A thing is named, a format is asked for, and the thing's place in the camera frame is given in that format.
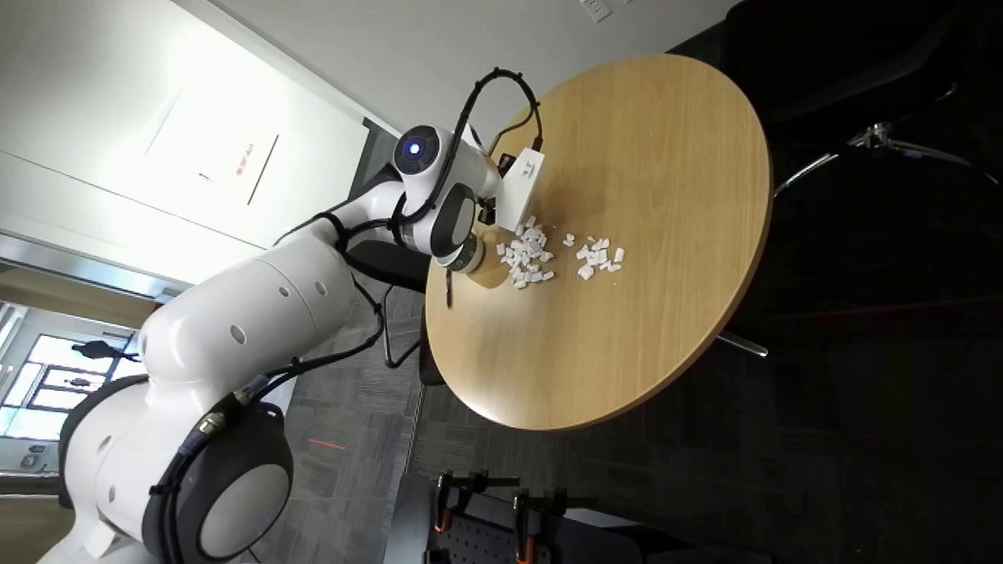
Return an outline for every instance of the white wall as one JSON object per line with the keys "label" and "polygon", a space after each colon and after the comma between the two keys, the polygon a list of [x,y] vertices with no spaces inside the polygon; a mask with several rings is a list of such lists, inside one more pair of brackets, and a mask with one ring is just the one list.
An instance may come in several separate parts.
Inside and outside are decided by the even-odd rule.
{"label": "white wall", "polygon": [[[725,19],[737,0],[217,0],[395,128],[452,124],[469,83],[511,66],[536,90],[629,53],[660,53]],[[484,133],[516,109],[514,87],[481,106]]]}
{"label": "white wall", "polygon": [[169,0],[10,0],[0,53],[0,227],[140,272],[256,254],[345,201],[365,147],[359,106]]}

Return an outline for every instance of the white object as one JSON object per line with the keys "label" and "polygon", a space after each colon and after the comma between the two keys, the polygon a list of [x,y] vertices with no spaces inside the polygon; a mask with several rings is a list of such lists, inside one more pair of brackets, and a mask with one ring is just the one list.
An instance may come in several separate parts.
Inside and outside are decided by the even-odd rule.
{"label": "white object", "polygon": [[514,287],[541,284],[554,277],[545,262],[554,257],[545,250],[545,233],[536,226],[536,216],[531,216],[523,226],[516,226],[516,239],[511,244],[499,244],[501,262],[511,272]]}
{"label": "white object", "polygon": [[611,241],[609,239],[586,239],[586,244],[574,254],[583,265],[577,268],[581,277],[591,277],[591,272],[620,272],[623,268],[623,248],[609,257]]}
{"label": "white object", "polygon": [[[408,149],[411,141],[446,147],[447,133],[420,128],[417,139],[405,133],[401,147]],[[152,562],[140,545],[151,484],[159,483],[210,406],[252,391],[262,374],[287,367],[291,358],[312,351],[342,325],[359,325],[372,316],[336,250],[340,244],[352,250],[352,244],[395,241],[397,236],[411,250],[428,254],[432,241],[469,239],[474,201],[455,183],[468,183],[474,195],[491,183],[484,152],[463,147],[446,170],[447,189],[443,195],[432,191],[443,152],[428,157],[424,147],[413,158],[395,152],[401,181],[381,181],[345,201],[326,212],[329,220],[315,220],[273,250],[195,284],[143,321],[137,347],[151,378],[108,395],[71,432],[66,487],[75,526],[40,558],[45,564]],[[541,248],[545,233],[527,227],[520,254],[532,250],[548,260]],[[548,274],[538,265],[527,268],[527,282]],[[262,462],[248,470],[206,508],[204,548],[220,554],[248,548],[280,516],[285,499],[285,470]]]}
{"label": "white object", "polygon": [[523,152],[506,171],[499,201],[494,201],[494,226],[501,226],[506,233],[516,236],[527,203],[532,197],[538,170],[541,170],[541,152],[523,147]]}

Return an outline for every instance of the black chair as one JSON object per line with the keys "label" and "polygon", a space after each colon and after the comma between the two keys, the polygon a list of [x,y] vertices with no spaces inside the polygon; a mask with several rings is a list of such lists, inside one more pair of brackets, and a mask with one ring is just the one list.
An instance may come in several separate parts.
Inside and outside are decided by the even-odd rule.
{"label": "black chair", "polygon": [[[392,552],[405,554],[413,503],[405,487],[405,508],[392,523]],[[703,545],[677,540],[658,526],[586,508],[586,499],[568,499],[565,487],[531,493],[520,478],[468,473],[443,473],[428,487],[426,564],[476,562],[476,564],[772,564],[772,554]]]}
{"label": "black chair", "polygon": [[894,139],[968,79],[986,31],[986,0],[742,0],[722,25],[722,68],[755,102],[774,152],[821,149],[774,195],[853,149],[965,166],[1000,183],[965,157]]}

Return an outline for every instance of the wooden table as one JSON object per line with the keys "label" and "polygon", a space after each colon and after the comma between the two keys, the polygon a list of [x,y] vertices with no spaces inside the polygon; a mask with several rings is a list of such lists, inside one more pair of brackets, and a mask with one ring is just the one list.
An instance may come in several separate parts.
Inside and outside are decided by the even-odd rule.
{"label": "wooden table", "polygon": [[[541,98],[531,212],[554,277],[523,291],[428,268],[426,332],[447,389],[487,418],[568,428],[623,413],[685,374],[737,309],[764,244],[772,170],[742,90],[685,55],[636,55]],[[532,124],[501,145],[516,152]],[[577,274],[574,233],[623,248]]]}

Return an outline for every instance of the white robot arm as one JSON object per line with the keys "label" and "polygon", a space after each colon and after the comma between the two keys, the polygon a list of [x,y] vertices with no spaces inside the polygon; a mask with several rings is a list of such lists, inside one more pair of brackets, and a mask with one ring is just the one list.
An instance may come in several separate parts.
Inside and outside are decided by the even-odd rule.
{"label": "white robot arm", "polygon": [[455,260],[491,162],[443,128],[411,128],[392,178],[156,309],[137,339],[148,378],[89,399],[62,428],[71,533],[45,564],[230,562],[281,515],[291,454],[259,405],[281,367],[371,316],[348,254],[395,241]]}

